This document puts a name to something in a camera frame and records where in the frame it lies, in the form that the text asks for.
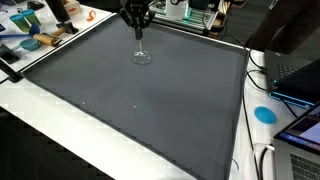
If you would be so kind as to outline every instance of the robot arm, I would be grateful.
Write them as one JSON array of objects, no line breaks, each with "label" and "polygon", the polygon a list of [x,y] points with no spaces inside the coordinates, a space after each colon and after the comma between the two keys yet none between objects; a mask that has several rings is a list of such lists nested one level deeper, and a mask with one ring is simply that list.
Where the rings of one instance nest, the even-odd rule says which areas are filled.
[{"label": "robot arm", "polygon": [[136,39],[142,39],[142,29],[147,28],[155,16],[149,10],[149,0],[121,0],[123,8],[120,10],[122,19],[128,26],[135,29]]}]

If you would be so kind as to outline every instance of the glass base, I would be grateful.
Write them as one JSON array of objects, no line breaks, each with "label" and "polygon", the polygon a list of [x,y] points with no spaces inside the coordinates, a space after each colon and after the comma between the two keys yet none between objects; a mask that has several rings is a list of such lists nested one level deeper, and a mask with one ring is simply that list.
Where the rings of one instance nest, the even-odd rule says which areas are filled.
[{"label": "glass base", "polygon": [[132,57],[132,61],[136,64],[149,64],[151,62],[151,56],[147,51],[135,52]]}]

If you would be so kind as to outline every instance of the blue circle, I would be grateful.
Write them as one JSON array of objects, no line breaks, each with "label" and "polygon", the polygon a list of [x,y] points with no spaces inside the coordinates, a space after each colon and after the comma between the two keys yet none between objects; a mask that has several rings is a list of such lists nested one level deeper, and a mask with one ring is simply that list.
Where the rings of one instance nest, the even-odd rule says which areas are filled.
[{"label": "blue circle", "polygon": [[20,21],[21,19],[23,19],[23,15],[21,15],[21,14],[16,14],[16,15],[10,16],[9,19],[10,19],[11,21]]},{"label": "blue circle", "polygon": [[259,121],[265,124],[273,124],[276,121],[274,113],[266,107],[256,107],[254,109],[254,115]]}]

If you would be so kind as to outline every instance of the glass stem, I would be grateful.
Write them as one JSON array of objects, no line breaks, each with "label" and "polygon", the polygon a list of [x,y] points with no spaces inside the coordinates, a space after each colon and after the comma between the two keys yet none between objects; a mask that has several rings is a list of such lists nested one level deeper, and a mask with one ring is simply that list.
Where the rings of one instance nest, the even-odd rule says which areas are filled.
[{"label": "glass stem", "polygon": [[139,40],[139,47],[140,47],[140,52],[142,52],[142,42]]}]

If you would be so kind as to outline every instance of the keyboard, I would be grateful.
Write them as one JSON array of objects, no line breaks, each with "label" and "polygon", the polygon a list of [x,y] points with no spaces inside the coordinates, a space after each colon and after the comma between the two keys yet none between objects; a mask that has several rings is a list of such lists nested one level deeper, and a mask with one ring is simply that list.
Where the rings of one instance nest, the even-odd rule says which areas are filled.
[{"label": "keyboard", "polygon": [[320,164],[291,154],[294,180],[320,180]]},{"label": "keyboard", "polygon": [[285,66],[285,65],[282,65],[282,64],[278,64],[278,70],[279,70],[279,75],[280,75],[280,78],[284,78],[294,72],[296,72],[298,69],[296,68],[292,68],[292,67],[288,67],[288,66]]}]

